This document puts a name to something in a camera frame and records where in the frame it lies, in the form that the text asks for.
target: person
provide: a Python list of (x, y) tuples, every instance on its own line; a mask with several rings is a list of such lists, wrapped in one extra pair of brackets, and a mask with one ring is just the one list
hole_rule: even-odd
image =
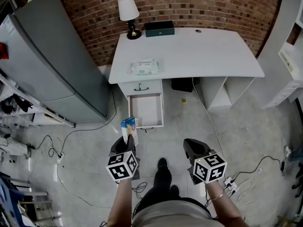
[(167, 161), (161, 158), (154, 185), (135, 209), (132, 223), (131, 178), (121, 180), (113, 207), (109, 213), (108, 227), (248, 227), (235, 204), (228, 198), (217, 181), (206, 184), (214, 205), (217, 220), (207, 208), (191, 198), (181, 198), (177, 186), (171, 185)]

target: shoe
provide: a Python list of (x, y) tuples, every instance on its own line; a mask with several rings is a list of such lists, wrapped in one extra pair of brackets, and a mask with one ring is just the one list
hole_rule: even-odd
[(179, 194), (180, 194), (180, 190), (179, 190), (179, 188), (178, 188), (176, 185), (172, 185), (172, 186), (170, 187), (170, 191), (171, 191), (172, 194), (174, 194), (174, 195), (178, 195), (178, 196), (179, 196)]
[(164, 158), (161, 158), (159, 161), (158, 161), (158, 170), (161, 168), (161, 167), (167, 167), (167, 160), (164, 159)]

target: drawer handle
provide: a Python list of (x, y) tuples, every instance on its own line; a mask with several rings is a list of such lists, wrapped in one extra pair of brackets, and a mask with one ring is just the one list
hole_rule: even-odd
[(139, 89), (134, 89), (134, 91), (146, 91), (146, 90), (148, 90), (148, 89), (150, 89), (149, 87), (147, 87), (146, 89), (142, 89), (141, 88), (141, 83), (138, 83), (139, 84)]

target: gray refrigerator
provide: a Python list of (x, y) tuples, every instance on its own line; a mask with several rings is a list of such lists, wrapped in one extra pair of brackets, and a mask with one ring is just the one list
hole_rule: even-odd
[(109, 88), (60, 0), (33, 0), (0, 25), (0, 68), (27, 93), (74, 123), (103, 122)]

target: marker cube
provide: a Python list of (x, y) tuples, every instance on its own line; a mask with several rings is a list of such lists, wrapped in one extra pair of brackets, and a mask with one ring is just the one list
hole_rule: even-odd
[(193, 174), (204, 183), (211, 183), (224, 176), (226, 160), (218, 153), (195, 160)]
[(138, 163), (132, 151), (111, 156), (106, 167), (114, 181), (132, 178)]

